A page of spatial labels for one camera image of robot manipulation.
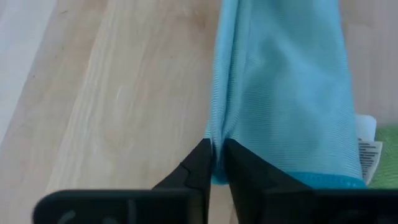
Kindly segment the green microfiber towel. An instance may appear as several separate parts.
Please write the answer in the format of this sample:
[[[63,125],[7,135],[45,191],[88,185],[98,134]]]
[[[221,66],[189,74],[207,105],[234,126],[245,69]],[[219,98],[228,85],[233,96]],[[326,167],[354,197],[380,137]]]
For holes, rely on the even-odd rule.
[[[374,189],[398,189],[398,124],[376,129],[376,140],[383,143],[381,158],[369,184]]]

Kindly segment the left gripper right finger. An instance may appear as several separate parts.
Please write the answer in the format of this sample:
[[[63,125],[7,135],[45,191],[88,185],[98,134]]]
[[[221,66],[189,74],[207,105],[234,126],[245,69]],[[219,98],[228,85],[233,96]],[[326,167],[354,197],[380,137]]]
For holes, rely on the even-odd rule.
[[[398,224],[398,190],[316,190],[234,139],[223,152],[239,224]]]

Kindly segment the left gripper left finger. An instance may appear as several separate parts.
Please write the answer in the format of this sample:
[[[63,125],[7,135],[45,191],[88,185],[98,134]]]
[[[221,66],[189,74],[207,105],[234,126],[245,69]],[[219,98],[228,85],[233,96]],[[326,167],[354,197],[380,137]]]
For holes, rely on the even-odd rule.
[[[152,189],[61,190],[42,198],[33,224],[208,224],[211,141],[202,139]]]

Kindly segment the blue microfiber towel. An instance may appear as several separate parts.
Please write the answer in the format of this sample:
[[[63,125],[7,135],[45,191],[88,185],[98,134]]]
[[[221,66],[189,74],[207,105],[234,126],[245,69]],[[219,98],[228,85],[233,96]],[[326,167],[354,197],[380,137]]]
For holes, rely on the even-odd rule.
[[[205,136],[316,189],[363,189],[339,0],[222,0]]]

